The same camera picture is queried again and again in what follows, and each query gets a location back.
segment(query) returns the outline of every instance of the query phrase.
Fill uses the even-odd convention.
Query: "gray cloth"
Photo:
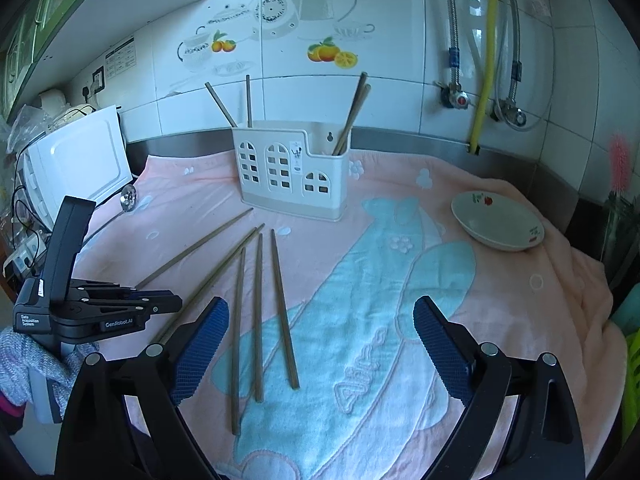
[[[53,393],[63,416],[84,358],[97,351],[98,343],[76,345],[60,362],[30,336],[5,328],[0,332],[0,392],[14,406],[33,402],[29,368],[34,368],[54,381]]]

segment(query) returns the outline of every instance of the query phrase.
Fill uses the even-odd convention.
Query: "wooden chopstick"
[[[254,383],[255,401],[263,402],[262,385],[262,233],[258,236],[254,278]]]
[[[231,114],[226,111],[225,105],[222,103],[222,101],[218,97],[218,94],[216,94],[216,91],[213,89],[213,86],[211,86],[209,81],[204,83],[204,86],[206,86],[207,90],[209,90],[209,93],[211,94],[211,97],[213,97],[213,100],[218,105],[218,108],[220,108],[220,111],[222,112],[222,114],[226,117],[226,120],[229,121],[229,124],[231,124],[231,127],[232,128],[237,128],[238,125],[234,121],[234,118],[231,116]]]
[[[246,236],[238,242],[238,244],[231,249],[225,257],[220,261],[219,264],[200,282],[196,292],[191,294],[187,300],[183,303],[183,306],[177,314],[173,318],[171,318],[163,327],[160,332],[158,332],[158,336],[156,336],[155,342],[164,344],[171,337],[171,334],[182,324],[182,320],[188,314],[188,312],[193,308],[194,305],[198,303],[201,297],[213,286],[214,282],[219,278],[220,274],[222,274],[229,264],[233,261],[233,259],[238,256],[242,248],[247,245],[255,235],[258,234],[264,227],[264,224],[260,225],[260,227],[254,227],[251,229]]]
[[[160,274],[162,274],[163,272],[166,272],[168,269],[170,269],[171,267],[173,267],[176,263],[178,263],[181,259],[185,258],[186,256],[188,256],[189,254],[193,253],[193,251],[195,251],[197,248],[202,247],[205,243],[207,243],[209,240],[211,240],[212,238],[215,238],[216,236],[218,236],[222,231],[224,231],[225,229],[231,227],[233,224],[235,224],[239,219],[241,219],[242,217],[246,216],[247,214],[249,214],[251,211],[253,211],[254,208],[251,207],[249,209],[247,209],[246,211],[240,213],[238,216],[233,217],[231,220],[223,223],[220,227],[218,227],[217,229],[215,229],[214,231],[210,232],[208,235],[206,235],[205,237],[201,238],[200,240],[198,240],[196,243],[194,243],[193,245],[190,245],[189,247],[187,247],[185,250],[183,250],[180,254],[178,254],[175,258],[172,258],[171,260],[169,260],[167,263],[165,263],[162,267],[160,267],[158,270],[156,270],[155,272],[151,273],[149,276],[147,276],[144,280],[142,280],[140,283],[138,283],[136,285],[136,288],[142,288],[146,285],[148,285],[149,283],[151,283],[154,279],[156,279],[158,276],[160,276]]]
[[[251,117],[251,78],[246,75],[246,126],[248,128],[254,127],[254,120]]]
[[[246,247],[240,251],[240,269],[236,281],[234,304],[234,326],[231,351],[231,433],[240,434],[240,322],[242,319],[242,286],[244,282],[244,259]]]
[[[289,330],[289,319],[287,319],[287,305],[284,300],[284,288],[282,286],[282,273],[280,272],[280,259],[278,257],[278,243],[276,241],[276,231],[271,230],[271,258],[273,260],[273,274],[276,285],[276,296],[278,300],[278,316],[280,317],[280,329],[284,342],[284,354],[287,362],[287,373],[289,383],[294,390],[299,389],[298,369],[296,368],[296,358],[293,355],[293,343],[291,342],[291,332]]]
[[[356,91],[353,94],[353,99],[351,100],[351,107],[349,108],[349,113],[347,115],[347,121],[344,125],[344,128],[342,129],[342,131],[340,132],[340,135],[338,136],[338,141],[335,143],[335,147],[334,147],[334,152],[332,153],[332,155],[338,155],[340,153],[340,146],[343,142],[343,137],[346,137],[349,135],[349,130],[350,128],[347,128],[348,124],[351,121],[351,117],[353,116],[354,110],[356,108],[356,104],[358,103],[358,100],[360,99],[360,94],[362,94],[362,90],[364,88],[364,83],[366,83],[367,81],[367,73],[366,72],[362,72],[360,74],[360,78],[358,79],[358,85],[356,86]]]
[[[369,84],[364,85],[364,88],[362,89],[362,92],[358,96],[358,100],[356,101],[356,104],[353,107],[353,113],[351,114],[351,117],[349,117],[349,119],[347,120],[347,124],[344,127],[344,131],[340,134],[340,139],[338,139],[338,143],[335,145],[334,155],[341,155],[343,149],[346,151],[347,141],[349,139],[349,131],[353,127],[353,123],[358,118],[360,109],[362,108],[364,101],[366,101],[369,95],[369,92],[371,92],[371,85]]]

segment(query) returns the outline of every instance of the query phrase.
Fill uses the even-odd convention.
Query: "cabinet handle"
[[[36,15],[35,15],[35,18],[34,18],[34,21],[36,22],[36,25],[41,25],[42,22],[44,21],[44,20],[40,20],[39,19],[40,18],[40,11],[42,10],[43,1],[44,0],[38,0],[38,8],[36,9]]]

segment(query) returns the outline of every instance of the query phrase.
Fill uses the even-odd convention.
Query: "power cord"
[[[20,152],[18,153],[18,156],[15,159],[15,171],[14,171],[14,192],[11,195],[11,243],[14,246],[14,251],[15,251],[15,230],[14,230],[14,218],[18,219],[18,222],[20,222],[20,224],[23,225],[23,227],[25,228],[25,230],[27,229],[27,226],[22,222],[22,220],[20,218],[17,217],[16,214],[16,209],[15,209],[15,205],[19,202],[22,204],[22,206],[28,211],[29,214],[31,214],[31,216],[33,217],[34,220],[38,221],[38,223],[46,229],[46,226],[44,225],[44,223],[42,222],[42,220],[40,219],[40,217],[38,215],[36,215],[36,213],[34,213],[31,208],[29,208],[29,206],[27,206],[26,202],[18,199],[16,200],[16,194],[18,191],[20,191],[21,189],[24,190],[25,194],[27,191],[26,186],[24,186],[23,184],[21,184],[20,186],[18,186],[18,167],[20,165],[20,158],[22,156],[22,154],[27,150],[28,147],[30,147],[32,144],[34,144],[35,142],[37,142],[38,140],[40,140],[42,137],[44,137],[44,135],[46,134],[46,132],[42,132],[39,135],[37,135],[34,139],[32,139],[27,145],[25,145],[23,147],[23,149],[20,150]],[[40,245],[40,237],[38,236],[38,250],[39,250],[39,245]]]

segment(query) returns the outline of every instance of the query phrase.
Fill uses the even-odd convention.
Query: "pink brush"
[[[611,163],[611,190],[620,194],[628,189],[631,181],[629,143],[624,136],[615,134],[611,137],[609,160]]]
[[[612,211],[607,221],[607,231],[600,253],[600,260],[607,267],[607,261],[614,252],[618,224],[620,223],[620,208],[622,207],[622,194],[628,189],[631,181],[631,157],[629,156],[629,143],[620,134],[614,134],[609,144],[609,160],[611,163],[611,193],[613,195]]]

